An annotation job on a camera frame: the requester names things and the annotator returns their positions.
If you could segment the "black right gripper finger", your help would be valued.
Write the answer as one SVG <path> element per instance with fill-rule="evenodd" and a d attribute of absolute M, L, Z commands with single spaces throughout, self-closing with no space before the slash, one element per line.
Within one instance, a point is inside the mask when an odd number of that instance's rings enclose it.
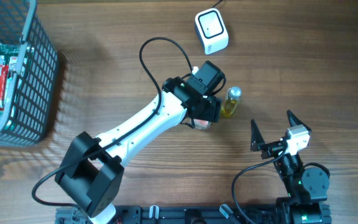
<path fill-rule="evenodd" d="M 308 127 L 304 122 L 302 122 L 300 119 L 298 119 L 291 110 L 287 110 L 287 117 L 288 117 L 288 122 L 290 123 L 291 127 L 294 126 L 298 126 L 298 125 L 303 125 L 308 132 L 311 132 L 311 128 Z"/>
<path fill-rule="evenodd" d="M 250 143 L 250 150 L 251 151 L 261 151 L 263 145 L 265 144 L 264 138 L 262 137 L 259 127 L 254 119 L 250 121 L 251 124 L 251 143 Z"/>

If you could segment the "green lid glass jar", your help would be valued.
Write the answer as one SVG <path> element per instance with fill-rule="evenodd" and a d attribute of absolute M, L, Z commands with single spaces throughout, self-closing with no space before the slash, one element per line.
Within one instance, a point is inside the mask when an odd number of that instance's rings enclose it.
<path fill-rule="evenodd" d="M 204 129 L 208 129 L 211 126 L 211 122 L 200 120 L 200 119 L 194 119 L 194 126 L 195 129 L 204 130 Z"/>

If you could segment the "yellow oil bottle silver cap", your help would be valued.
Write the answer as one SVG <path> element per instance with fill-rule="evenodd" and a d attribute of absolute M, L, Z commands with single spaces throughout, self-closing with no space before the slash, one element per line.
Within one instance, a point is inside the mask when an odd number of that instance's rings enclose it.
<path fill-rule="evenodd" d="M 242 90 L 238 86 L 228 89 L 221 107 L 221 115 L 228 118 L 232 116 L 242 96 Z"/>

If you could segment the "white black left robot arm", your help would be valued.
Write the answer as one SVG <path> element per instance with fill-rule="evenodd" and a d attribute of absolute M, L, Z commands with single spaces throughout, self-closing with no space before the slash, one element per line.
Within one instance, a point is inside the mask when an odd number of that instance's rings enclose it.
<path fill-rule="evenodd" d="M 205 61 L 188 79 L 167 79 L 161 94 L 118 127 L 95 138 L 82 132 L 72 140 L 55 176 L 89 223 L 109 223 L 124 169 L 157 136 L 185 118 L 218 122 L 221 100 L 214 89 L 225 80 L 220 68 Z"/>

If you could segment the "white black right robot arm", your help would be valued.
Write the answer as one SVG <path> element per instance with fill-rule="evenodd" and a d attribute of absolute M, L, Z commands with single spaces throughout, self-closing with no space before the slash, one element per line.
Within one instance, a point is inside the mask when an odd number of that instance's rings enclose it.
<path fill-rule="evenodd" d="M 273 160 L 287 191 L 271 207 L 272 223 L 331 223 L 328 199 L 330 171 L 316 162 L 303 163 L 299 152 L 309 145 L 312 130 L 287 111 L 290 127 L 278 141 L 266 143 L 255 120 L 251 125 L 250 150 L 261 152 L 262 159 Z"/>

